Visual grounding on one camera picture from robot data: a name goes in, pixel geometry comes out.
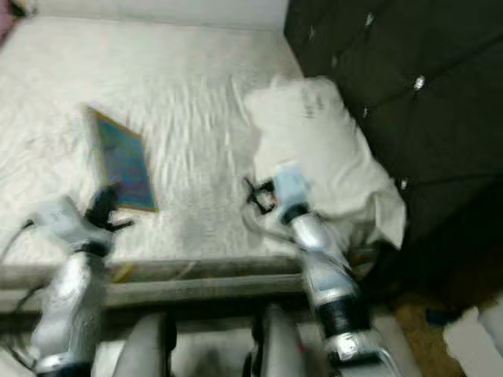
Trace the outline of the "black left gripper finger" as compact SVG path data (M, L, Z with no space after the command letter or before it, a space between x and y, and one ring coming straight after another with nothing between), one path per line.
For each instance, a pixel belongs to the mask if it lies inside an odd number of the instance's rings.
M87 221L96 227L109 227L112 212L116 210L118 187L104 187L94 195L87 208Z

